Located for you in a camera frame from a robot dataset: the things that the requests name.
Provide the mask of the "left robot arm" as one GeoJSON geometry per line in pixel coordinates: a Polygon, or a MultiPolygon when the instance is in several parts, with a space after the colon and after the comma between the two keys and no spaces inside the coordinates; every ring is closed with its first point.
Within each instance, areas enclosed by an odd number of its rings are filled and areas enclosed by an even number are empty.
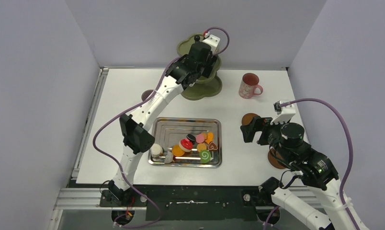
{"type": "Polygon", "coordinates": [[[96,135],[99,135],[110,123],[119,120],[124,147],[120,160],[97,147],[96,138],[92,141],[98,152],[118,164],[116,175],[108,183],[108,191],[118,205],[125,206],[131,201],[135,190],[133,179],[140,158],[155,143],[155,138],[149,133],[153,121],[175,97],[194,85],[200,77],[209,77],[218,59],[219,43],[219,39],[195,41],[187,54],[166,66],[156,88],[145,100],[121,112],[97,131],[96,135]]]}

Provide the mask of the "black sandwich cookie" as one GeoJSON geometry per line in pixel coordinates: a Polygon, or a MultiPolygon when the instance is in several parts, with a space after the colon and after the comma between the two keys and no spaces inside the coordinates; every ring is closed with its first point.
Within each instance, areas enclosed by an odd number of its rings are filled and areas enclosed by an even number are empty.
{"type": "Polygon", "coordinates": [[[196,142],[196,137],[193,134],[187,134],[186,138],[193,144],[196,142]]]}

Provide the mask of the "pink macaron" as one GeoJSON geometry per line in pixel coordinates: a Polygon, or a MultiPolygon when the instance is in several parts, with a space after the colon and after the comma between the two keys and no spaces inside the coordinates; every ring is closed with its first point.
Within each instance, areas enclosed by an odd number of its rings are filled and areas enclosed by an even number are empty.
{"type": "Polygon", "coordinates": [[[202,136],[202,134],[198,134],[197,136],[196,136],[196,143],[203,143],[203,142],[205,142],[205,139],[204,139],[204,137],[202,136]]]}

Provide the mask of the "chocolate white half cake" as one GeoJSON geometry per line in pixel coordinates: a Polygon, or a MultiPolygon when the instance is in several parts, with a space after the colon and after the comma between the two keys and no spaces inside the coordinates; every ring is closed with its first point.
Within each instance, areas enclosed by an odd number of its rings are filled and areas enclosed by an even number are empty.
{"type": "Polygon", "coordinates": [[[172,163],[173,162],[174,155],[171,151],[167,151],[164,159],[164,163],[172,163]]]}

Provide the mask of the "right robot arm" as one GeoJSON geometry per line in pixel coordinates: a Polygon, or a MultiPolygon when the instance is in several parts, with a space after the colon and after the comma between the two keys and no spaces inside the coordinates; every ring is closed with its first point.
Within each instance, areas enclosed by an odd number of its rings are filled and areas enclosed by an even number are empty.
{"type": "Polygon", "coordinates": [[[240,130],[246,143],[261,132],[258,144],[270,147],[270,155],[293,174],[283,185],[271,177],[259,186],[259,200],[288,211],[312,230],[365,230],[351,200],[340,187],[341,180],[331,160],[304,141],[304,128],[297,123],[274,124],[270,117],[255,116],[240,130]],[[325,214],[288,190],[300,179],[319,200],[325,214]]]}

